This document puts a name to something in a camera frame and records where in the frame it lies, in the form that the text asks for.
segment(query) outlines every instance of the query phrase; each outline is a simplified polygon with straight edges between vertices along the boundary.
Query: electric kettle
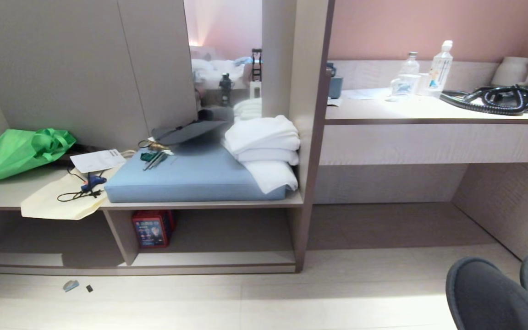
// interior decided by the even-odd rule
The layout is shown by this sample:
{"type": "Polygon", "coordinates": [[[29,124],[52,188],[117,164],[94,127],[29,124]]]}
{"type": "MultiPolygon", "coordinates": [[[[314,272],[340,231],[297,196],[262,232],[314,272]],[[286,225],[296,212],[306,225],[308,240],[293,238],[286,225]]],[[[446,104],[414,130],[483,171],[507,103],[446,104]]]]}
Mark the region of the electric kettle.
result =
{"type": "Polygon", "coordinates": [[[512,86],[528,84],[528,58],[505,57],[496,69],[492,86],[512,86]]]}

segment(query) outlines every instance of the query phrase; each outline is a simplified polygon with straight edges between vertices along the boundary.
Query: green reusable bag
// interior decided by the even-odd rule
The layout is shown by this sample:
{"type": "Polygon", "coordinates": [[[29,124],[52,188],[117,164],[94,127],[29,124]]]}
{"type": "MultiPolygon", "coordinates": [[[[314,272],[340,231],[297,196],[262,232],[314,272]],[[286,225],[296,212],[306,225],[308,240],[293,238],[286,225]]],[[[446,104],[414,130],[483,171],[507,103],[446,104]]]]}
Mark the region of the green reusable bag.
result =
{"type": "Polygon", "coordinates": [[[0,136],[0,180],[52,163],[75,142],[65,130],[6,130],[0,136]]]}

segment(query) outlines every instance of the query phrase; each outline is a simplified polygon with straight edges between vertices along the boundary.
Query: blue cushion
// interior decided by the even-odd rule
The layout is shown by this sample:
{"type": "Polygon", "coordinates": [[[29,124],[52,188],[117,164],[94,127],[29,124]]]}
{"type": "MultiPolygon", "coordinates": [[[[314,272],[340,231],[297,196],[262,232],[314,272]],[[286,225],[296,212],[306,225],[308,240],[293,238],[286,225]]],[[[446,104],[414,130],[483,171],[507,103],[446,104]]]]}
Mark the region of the blue cushion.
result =
{"type": "Polygon", "coordinates": [[[112,203],[281,200],[286,188],[264,194],[250,172],[219,144],[183,144],[143,171],[141,149],[105,184],[112,203]]]}

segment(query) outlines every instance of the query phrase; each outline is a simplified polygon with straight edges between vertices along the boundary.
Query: white bottle cap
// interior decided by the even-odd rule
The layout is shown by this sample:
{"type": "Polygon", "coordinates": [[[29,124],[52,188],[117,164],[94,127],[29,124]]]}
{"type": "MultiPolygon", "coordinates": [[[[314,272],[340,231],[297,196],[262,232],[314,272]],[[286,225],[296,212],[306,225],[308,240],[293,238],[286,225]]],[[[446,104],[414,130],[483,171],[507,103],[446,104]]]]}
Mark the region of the white bottle cap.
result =
{"type": "Polygon", "coordinates": [[[444,44],[442,44],[441,50],[444,51],[444,52],[449,52],[449,50],[451,50],[452,46],[453,46],[453,41],[452,40],[446,40],[446,41],[444,41],[444,44]]]}

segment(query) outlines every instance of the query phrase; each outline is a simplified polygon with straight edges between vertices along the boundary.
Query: mirror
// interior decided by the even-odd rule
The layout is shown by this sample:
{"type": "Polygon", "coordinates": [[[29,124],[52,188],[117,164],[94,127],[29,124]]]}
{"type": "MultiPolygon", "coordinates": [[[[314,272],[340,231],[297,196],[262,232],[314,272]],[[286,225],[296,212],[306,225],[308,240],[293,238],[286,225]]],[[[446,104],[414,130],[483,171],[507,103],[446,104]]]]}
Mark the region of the mirror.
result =
{"type": "Polygon", "coordinates": [[[198,109],[260,98],[262,0],[184,0],[184,6],[198,109]]]}

